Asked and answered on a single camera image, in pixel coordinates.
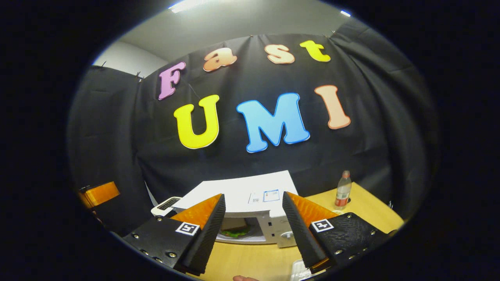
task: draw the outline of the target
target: hand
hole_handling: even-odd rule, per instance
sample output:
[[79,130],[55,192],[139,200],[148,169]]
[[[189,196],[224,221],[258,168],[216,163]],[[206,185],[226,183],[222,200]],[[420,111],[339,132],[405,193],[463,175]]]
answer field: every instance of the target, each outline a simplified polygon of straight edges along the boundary
[[232,281],[259,281],[257,279],[254,279],[252,277],[245,277],[241,275],[236,275],[232,278]]

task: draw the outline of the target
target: microwave oven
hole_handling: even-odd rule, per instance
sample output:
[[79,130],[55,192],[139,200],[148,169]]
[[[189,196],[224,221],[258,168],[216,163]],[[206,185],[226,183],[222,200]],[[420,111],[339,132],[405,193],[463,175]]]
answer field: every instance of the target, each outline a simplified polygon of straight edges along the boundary
[[234,244],[276,244],[279,248],[295,246],[295,238],[282,207],[283,192],[297,194],[290,173],[274,173],[207,180],[193,188],[172,208],[177,212],[217,194],[224,194],[225,215],[222,222],[239,221],[246,225],[245,233],[229,236],[221,229],[216,241]]

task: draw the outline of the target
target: microwave knob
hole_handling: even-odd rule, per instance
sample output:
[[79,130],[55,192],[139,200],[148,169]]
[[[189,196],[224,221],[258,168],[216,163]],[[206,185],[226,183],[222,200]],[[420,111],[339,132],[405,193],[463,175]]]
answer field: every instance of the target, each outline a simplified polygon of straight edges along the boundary
[[283,237],[283,238],[286,238],[286,239],[290,240],[290,238],[294,237],[294,233],[293,233],[293,232],[291,232],[291,231],[288,231],[288,232],[283,233],[283,234],[281,235],[281,237]]

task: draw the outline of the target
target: label sticker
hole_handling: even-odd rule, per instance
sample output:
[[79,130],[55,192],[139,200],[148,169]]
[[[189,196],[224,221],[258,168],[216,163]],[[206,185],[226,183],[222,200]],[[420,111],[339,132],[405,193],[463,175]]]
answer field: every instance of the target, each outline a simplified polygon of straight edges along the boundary
[[332,228],[334,228],[334,226],[326,218],[318,221],[313,221],[311,222],[311,224],[317,233],[331,230]]
[[257,195],[257,193],[250,193],[250,197],[248,198],[248,204],[259,203],[261,201],[261,197]]
[[278,189],[264,191],[264,197],[262,199],[263,202],[276,201],[280,200],[280,192]]
[[197,224],[183,222],[175,232],[182,233],[189,236],[194,236],[196,231],[200,228]]

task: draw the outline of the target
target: wooden table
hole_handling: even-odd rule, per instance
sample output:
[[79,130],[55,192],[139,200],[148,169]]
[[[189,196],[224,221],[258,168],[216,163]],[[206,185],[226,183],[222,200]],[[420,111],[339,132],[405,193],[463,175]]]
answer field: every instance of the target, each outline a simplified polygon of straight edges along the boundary
[[[333,211],[336,194],[335,188],[306,198]],[[342,212],[353,212],[385,233],[403,225],[403,220],[396,212],[355,182],[352,183],[349,197],[351,202]],[[192,276],[206,281],[232,281],[236,275],[260,281],[289,281],[292,263],[300,259],[302,257],[297,246],[278,248],[276,244],[215,242],[205,274]]]

